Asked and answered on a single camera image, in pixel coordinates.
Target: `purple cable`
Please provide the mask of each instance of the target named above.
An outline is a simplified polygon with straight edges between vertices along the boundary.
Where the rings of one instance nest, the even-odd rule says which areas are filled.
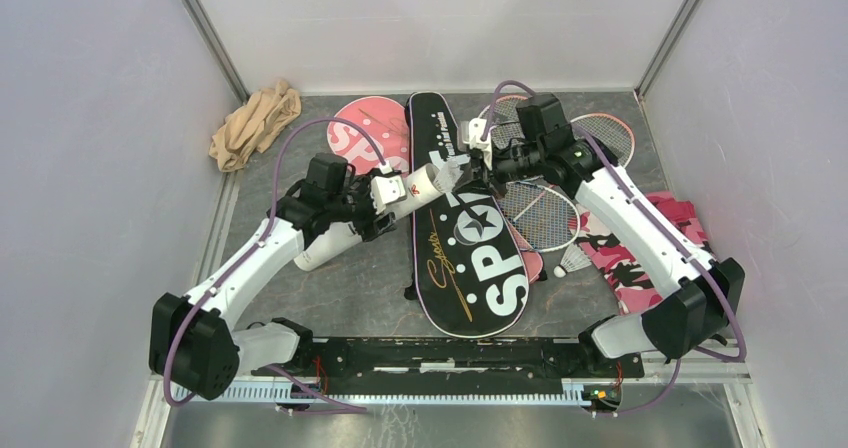
[[[356,414],[360,414],[360,413],[366,413],[368,411],[368,410],[365,409],[364,406],[349,405],[347,403],[342,403],[341,401],[334,400],[334,399],[332,399],[328,396],[324,396],[323,394],[313,390],[312,388],[309,387],[309,385],[298,380],[297,378],[292,376],[289,372],[287,372],[286,370],[282,369],[279,366],[268,365],[265,368],[273,371],[274,373],[277,373],[280,376],[287,378],[289,381],[294,383],[298,388],[303,390],[304,393],[311,395],[311,396],[314,396],[315,398],[318,398],[321,401],[325,401],[325,402],[327,402],[327,403],[329,403],[333,406],[340,408],[339,410],[328,410],[328,411],[312,411],[312,412],[295,411],[294,413],[296,415],[341,415],[341,414],[356,415]]]
[[[662,400],[665,399],[665,397],[668,396],[669,393],[671,393],[671,389],[674,387],[674,383],[677,381],[677,376],[680,374],[681,363],[682,360],[678,359],[677,363],[674,365],[674,372],[671,374],[671,379],[668,380],[668,384],[665,385],[663,391],[661,391],[660,394],[657,395],[657,397],[653,400],[645,403],[644,405],[639,405],[622,411],[616,411],[614,413],[598,413],[598,416],[602,416],[604,418],[615,418],[617,416],[629,415],[642,410],[647,410],[648,408],[653,408],[654,406],[658,405]]]
[[[604,155],[604,152],[601,150],[601,147],[598,146],[598,142],[595,141],[595,138],[592,137],[592,135],[590,135],[588,132],[586,132],[586,130],[577,125],[572,125],[572,127],[574,128],[574,130],[577,131],[578,134],[582,135],[583,138],[585,138],[586,141],[589,142],[589,146],[592,147],[592,151],[594,151],[595,154],[598,155],[598,157],[601,159],[601,163],[604,164],[604,167],[607,169],[610,175],[612,175],[613,179],[615,179],[615,182],[618,183],[619,188],[621,188],[621,190],[627,195],[628,198],[632,199],[633,191],[630,190],[630,187],[627,186],[627,183],[625,183],[624,180],[621,179],[621,176],[618,174],[618,172],[615,171],[612,164],[607,159],[606,155]],[[645,217],[651,222],[651,224],[653,224],[658,230],[660,230],[660,232],[662,232],[663,235],[665,235],[668,241],[670,241],[674,245],[677,251],[679,251],[684,258],[689,259],[692,257],[692,253],[687,250],[685,246],[683,246],[683,244],[677,239],[677,237],[674,236],[674,233],[669,231],[668,228],[665,227],[665,225],[660,223],[660,220],[654,217],[653,213],[648,210],[648,207],[642,204],[641,200],[637,198],[633,200],[633,204],[636,205],[637,208],[639,208],[639,211],[641,211],[642,214],[645,215]],[[694,266],[695,269],[698,270],[698,273],[700,273],[701,276],[703,276],[704,279],[707,280],[707,284],[710,285],[710,288],[712,289],[716,298],[718,298],[718,302],[719,304],[721,304],[721,308],[724,310],[724,314],[727,316],[727,320],[730,322],[731,328],[733,328],[733,335],[736,336],[736,342],[739,344],[739,354],[737,354],[736,356],[725,355],[722,353],[715,352],[713,350],[709,350],[707,348],[702,348],[700,346],[695,347],[695,350],[725,362],[741,363],[745,361],[745,358],[748,356],[748,347],[745,344],[745,337],[742,336],[742,329],[739,326],[739,321],[736,320],[736,315],[733,313],[733,309],[730,307],[730,303],[727,301],[727,298],[724,296],[724,293],[721,291],[721,287],[718,286],[718,283],[715,281],[715,278],[713,278],[709,270],[707,270],[703,265],[701,265],[701,262],[693,258],[692,266]]]
[[[307,121],[306,123],[290,131],[289,136],[286,137],[285,141],[283,142],[283,146],[280,147],[280,153],[277,155],[277,164],[274,168],[274,186],[271,190],[272,199],[270,213],[272,216],[269,217],[268,224],[265,226],[265,230],[259,236],[259,240],[253,245],[251,245],[251,247],[248,248],[247,251],[245,251],[244,254],[241,255],[235,262],[233,262],[233,264],[230,265],[229,268],[224,270],[224,272],[221,273],[221,276],[218,277],[218,279],[215,280],[214,283],[212,283],[212,286],[209,287],[209,289],[203,293],[199,300],[197,300],[197,303],[195,303],[194,306],[191,307],[188,314],[183,319],[183,322],[180,323],[180,326],[177,328],[177,332],[176,334],[174,334],[174,339],[171,340],[171,346],[168,348],[168,356],[165,358],[165,370],[162,375],[162,389],[165,392],[165,401],[168,402],[169,405],[173,407],[182,406],[188,403],[189,400],[194,398],[195,395],[194,393],[190,393],[182,400],[175,400],[174,397],[171,395],[171,371],[174,367],[174,358],[176,358],[177,356],[177,348],[180,346],[180,342],[182,342],[183,336],[185,336],[185,332],[188,330],[188,326],[191,324],[192,320],[194,320],[194,317],[197,316],[197,312],[200,311],[200,308],[207,301],[209,301],[209,298],[212,297],[212,290],[220,288],[221,285],[224,284],[224,281],[226,281],[227,278],[230,277],[230,275],[235,273],[235,271],[241,265],[243,265],[244,262],[247,261],[247,259],[250,258],[250,256],[256,252],[256,250],[261,248],[259,243],[264,242],[271,234],[271,230],[274,228],[275,217],[273,216],[273,214],[277,211],[277,184],[279,183],[280,179],[280,165],[283,161],[283,153],[285,153],[286,149],[289,147],[289,144],[291,144],[292,139],[297,136],[298,133],[312,125],[329,122],[342,123],[358,131],[362,136],[365,137],[366,140],[368,140],[368,143],[371,145],[371,148],[374,150],[374,153],[377,155],[377,159],[380,160],[380,163],[386,164],[386,158],[380,152],[380,147],[377,145],[377,142],[374,141],[374,139],[371,138],[368,133],[364,129],[362,129],[362,127],[351,121],[336,117],[316,118],[314,120]]]
[[[486,114],[486,125],[483,128],[483,136],[480,137],[481,141],[486,141],[489,139],[489,133],[492,131],[492,121],[495,119],[495,103],[498,102],[498,97],[501,94],[501,90],[503,90],[507,86],[517,86],[522,90],[526,91],[530,96],[536,96],[536,92],[532,89],[528,88],[527,85],[520,81],[515,80],[505,80],[502,81],[497,87],[495,87],[495,91],[492,92],[492,101],[489,103],[489,113]]]

